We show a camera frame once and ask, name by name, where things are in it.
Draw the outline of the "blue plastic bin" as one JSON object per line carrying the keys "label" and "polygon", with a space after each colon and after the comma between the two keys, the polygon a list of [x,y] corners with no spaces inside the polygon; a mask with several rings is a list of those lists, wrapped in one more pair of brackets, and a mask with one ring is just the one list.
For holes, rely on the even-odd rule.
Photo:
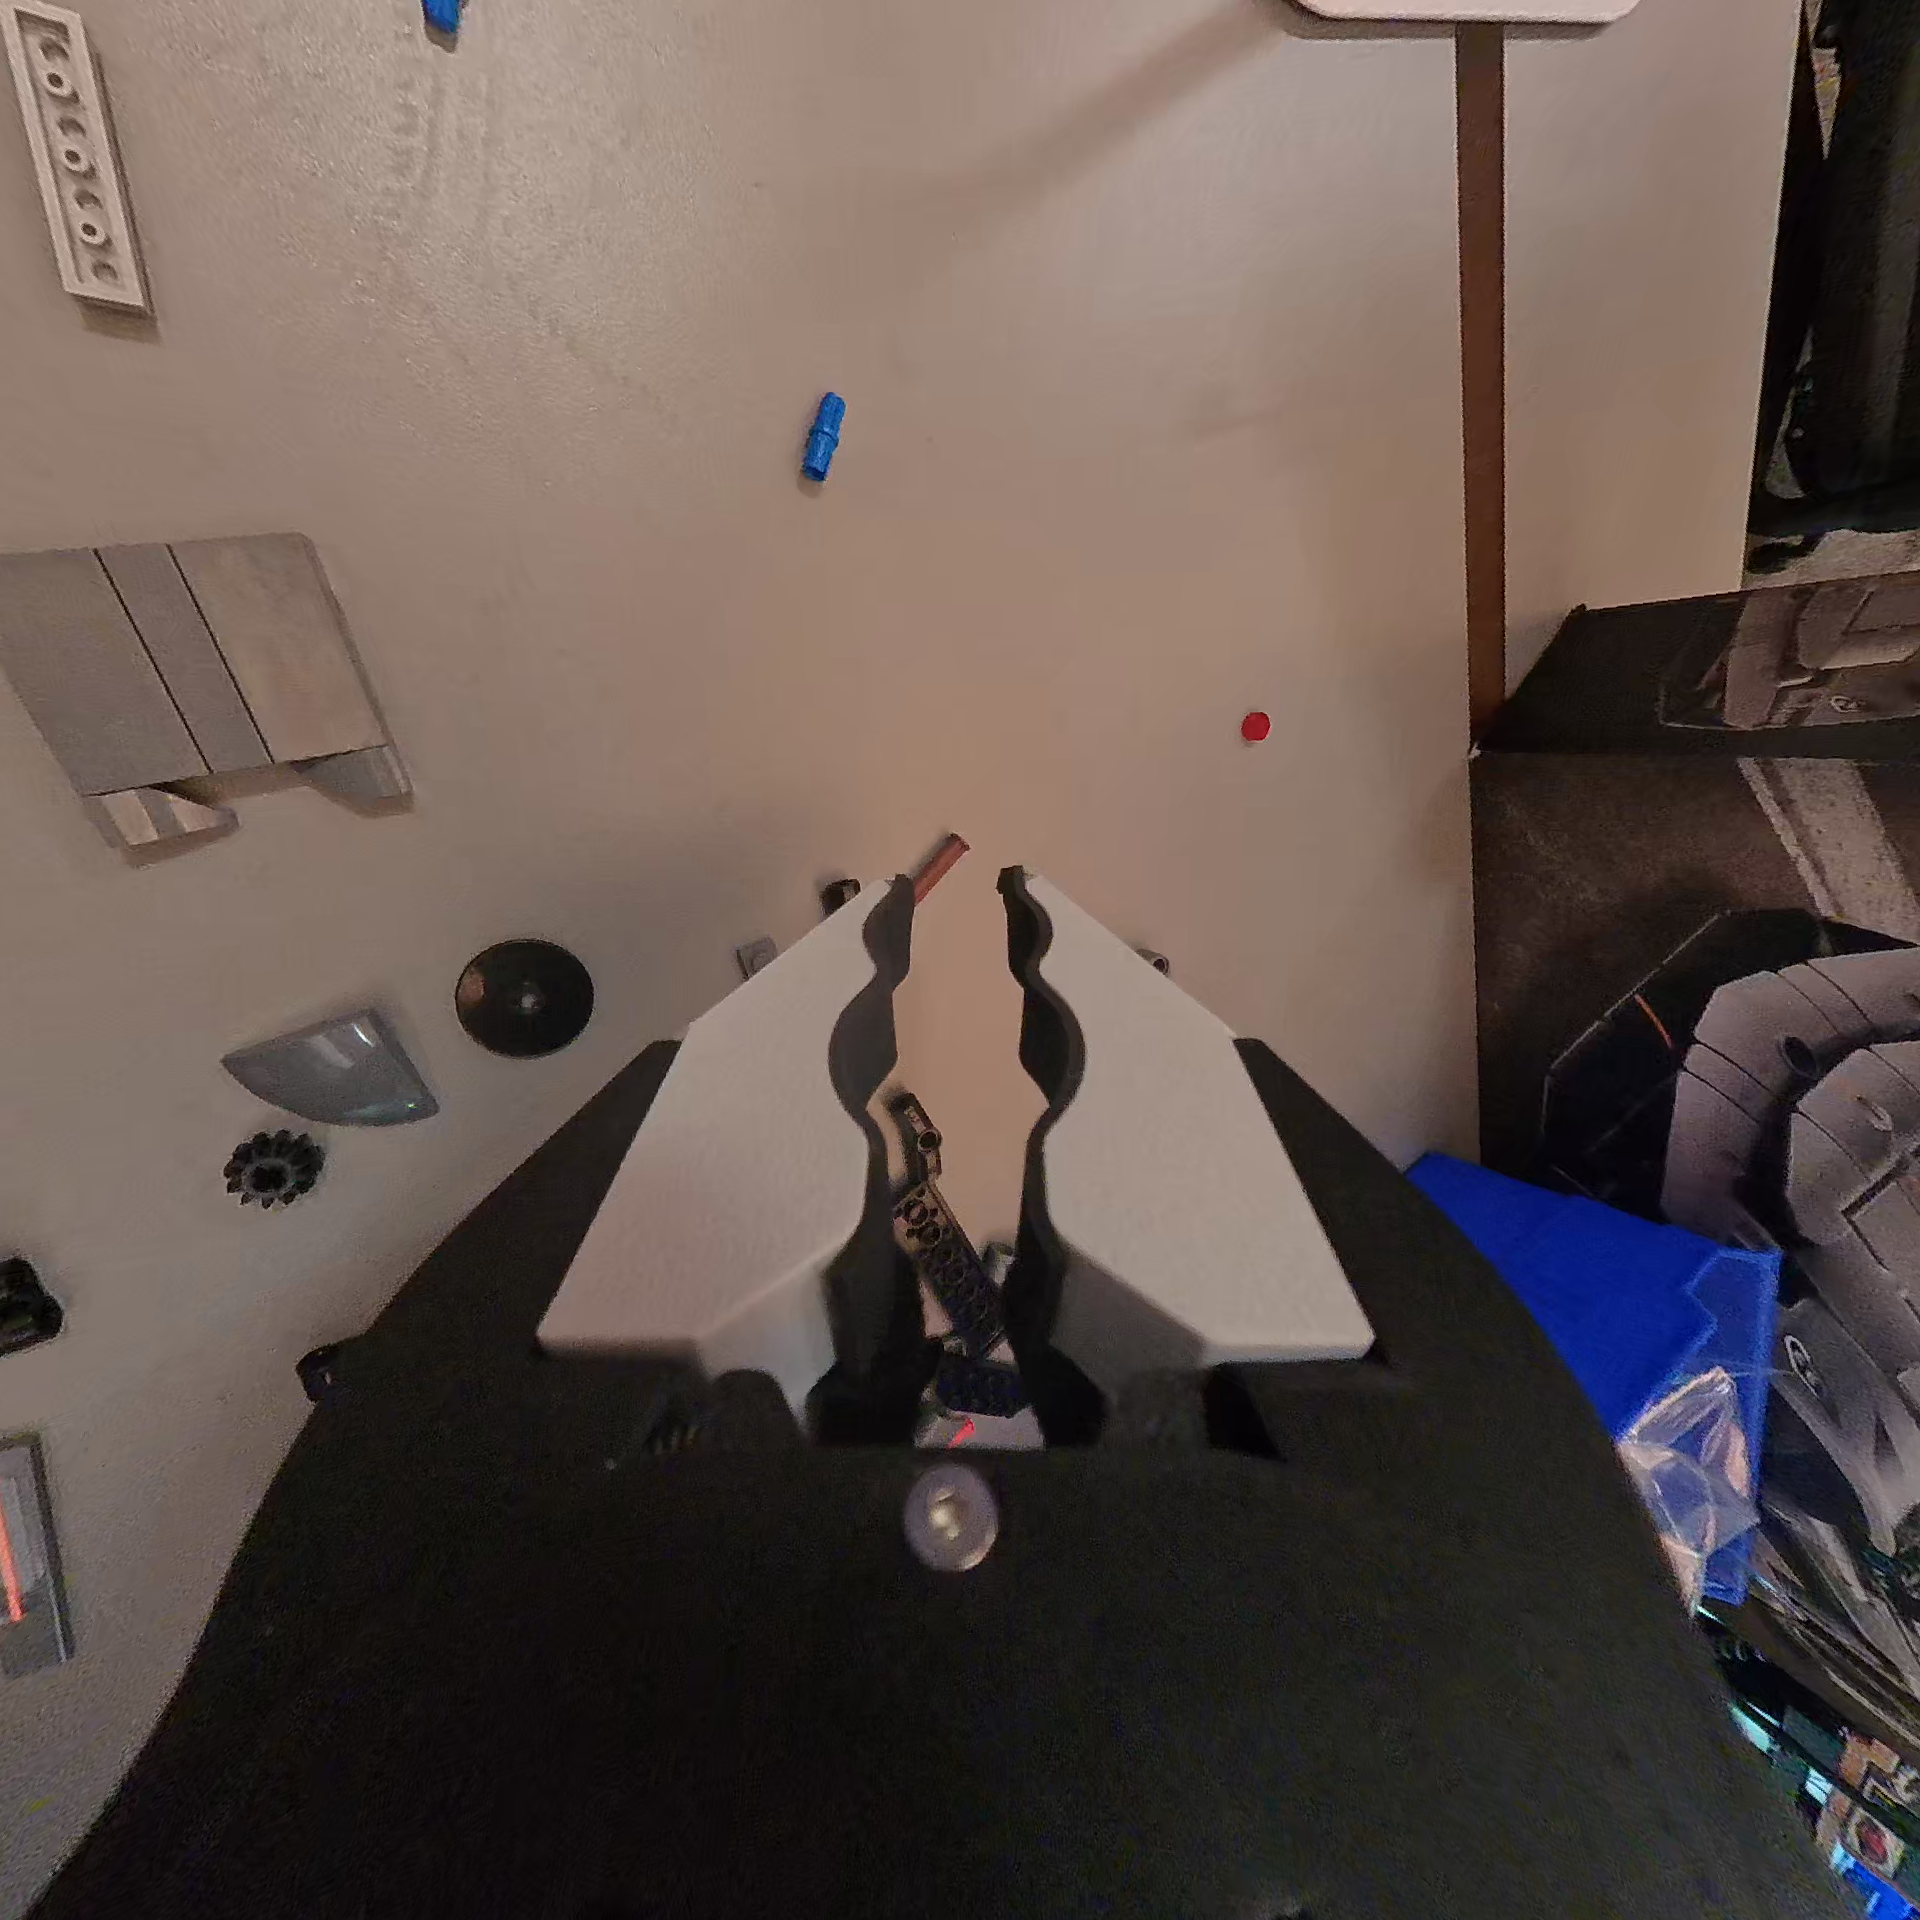
{"label": "blue plastic bin", "polygon": [[1674,1369],[1767,1361],[1771,1379],[1778,1254],[1439,1154],[1417,1159],[1409,1178],[1547,1333],[1612,1445]]}

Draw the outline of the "grey lego panel assembly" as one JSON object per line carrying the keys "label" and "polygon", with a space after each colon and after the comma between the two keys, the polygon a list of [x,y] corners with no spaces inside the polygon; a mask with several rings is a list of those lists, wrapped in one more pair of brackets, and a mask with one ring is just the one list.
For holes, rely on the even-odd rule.
{"label": "grey lego panel assembly", "polygon": [[302,533],[6,551],[5,679],[108,845],[138,860],[302,785],[354,813],[413,779]]}

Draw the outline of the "black lego beam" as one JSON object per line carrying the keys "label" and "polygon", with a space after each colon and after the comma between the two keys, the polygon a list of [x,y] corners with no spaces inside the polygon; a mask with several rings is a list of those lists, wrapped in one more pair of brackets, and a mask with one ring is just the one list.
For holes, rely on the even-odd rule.
{"label": "black lego beam", "polygon": [[897,1243],[942,1309],[946,1341],[969,1361],[987,1361],[1003,1341],[1001,1287],[940,1188],[943,1133],[905,1089],[884,1098],[884,1110],[902,1150]]}

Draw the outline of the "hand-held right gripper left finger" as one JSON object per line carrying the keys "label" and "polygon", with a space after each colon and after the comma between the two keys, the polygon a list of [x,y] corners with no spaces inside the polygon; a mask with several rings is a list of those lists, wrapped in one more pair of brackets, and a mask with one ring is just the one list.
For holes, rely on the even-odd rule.
{"label": "hand-held right gripper left finger", "polygon": [[686,1030],[538,1337],[573,1358],[756,1371],[805,1410],[919,1337],[870,1105],[916,915],[867,883]]}

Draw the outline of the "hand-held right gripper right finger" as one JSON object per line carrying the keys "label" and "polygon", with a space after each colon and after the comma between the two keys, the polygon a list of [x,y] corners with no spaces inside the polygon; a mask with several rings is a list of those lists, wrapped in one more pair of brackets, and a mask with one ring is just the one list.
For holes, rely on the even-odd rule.
{"label": "hand-held right gripper right finger", "polygon": [[1033,1402],[1367,1355],[1377,1333],[1231,1029],[1057,883],[1011,866],[999,898],[1042,1095],[1003,1289]]}

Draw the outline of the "light grey long lego plate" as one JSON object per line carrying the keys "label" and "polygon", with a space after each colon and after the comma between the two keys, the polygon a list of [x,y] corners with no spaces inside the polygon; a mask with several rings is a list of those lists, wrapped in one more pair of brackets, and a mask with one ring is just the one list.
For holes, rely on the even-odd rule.
{"label": "light grey long lego plate", "polygon": [[5,2],[3,36],[62,287],[79,305],[153,321],[105,70],[82,15]]}

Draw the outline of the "black lego dish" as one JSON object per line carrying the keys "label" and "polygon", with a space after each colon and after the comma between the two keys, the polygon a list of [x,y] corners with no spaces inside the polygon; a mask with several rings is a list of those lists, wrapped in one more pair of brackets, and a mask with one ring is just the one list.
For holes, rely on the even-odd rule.
{"label": "black lego dish", "polygon": [[586,962],[570,949],[543,940],[507,940],[465,962],[450,1004],[474,1044],[500,1059],[532,1061],[586,1034],[594,985]]}

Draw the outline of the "black lego gear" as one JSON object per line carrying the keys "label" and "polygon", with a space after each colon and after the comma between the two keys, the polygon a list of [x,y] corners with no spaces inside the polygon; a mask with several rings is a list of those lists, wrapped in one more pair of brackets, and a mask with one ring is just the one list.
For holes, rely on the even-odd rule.
{"label": "black lego gear", "polygon": [[311,1133],[259,1131],[230,1150],[225,1191],[243,1210],[289,1210],[319,1187],[325,1167],[326,1150]]}

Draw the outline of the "white rounded board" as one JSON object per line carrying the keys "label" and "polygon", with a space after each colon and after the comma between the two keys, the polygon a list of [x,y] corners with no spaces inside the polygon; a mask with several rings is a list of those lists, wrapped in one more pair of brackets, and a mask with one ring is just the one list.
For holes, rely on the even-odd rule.
{"label": "white rounded board", "polygon": [[1298,9],[1341,26],[1396,27],[1550,27],[1602,29],[1634,12],[1638,2],[1295,2]]}

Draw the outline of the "black lego set box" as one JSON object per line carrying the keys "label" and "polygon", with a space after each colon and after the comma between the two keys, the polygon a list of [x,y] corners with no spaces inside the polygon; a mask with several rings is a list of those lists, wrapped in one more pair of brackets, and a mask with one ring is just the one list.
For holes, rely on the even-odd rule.
{"label": "black lego set box", "polygon": [[1773,1780],[1915,1915],[1918,581],[1579,609],[1473,758],[1478,1162],[1771,1271],[1700,1577]]}

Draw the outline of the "grey red-striped lego tile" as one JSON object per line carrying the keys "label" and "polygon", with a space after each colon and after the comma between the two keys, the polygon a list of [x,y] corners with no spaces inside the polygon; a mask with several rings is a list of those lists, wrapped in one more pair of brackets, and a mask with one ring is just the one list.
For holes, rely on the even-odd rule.
{"label": "grey red-striped lego tile", "polygon": [[41,1435],[5,1435],[3,1681],[11,1684],[73,1658],[75,1634]]}

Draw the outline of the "grey curved lego shell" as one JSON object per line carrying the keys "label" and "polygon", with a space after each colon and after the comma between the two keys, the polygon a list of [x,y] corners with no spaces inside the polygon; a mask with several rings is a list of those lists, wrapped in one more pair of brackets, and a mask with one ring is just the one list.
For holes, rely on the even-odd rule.
{"label": "grey curved lego shell", "polygon": [[318,1019],[221,1055],[261,1101],[337,1126],[398,1126],[438,1116],[394,1023],[372,1005]]}

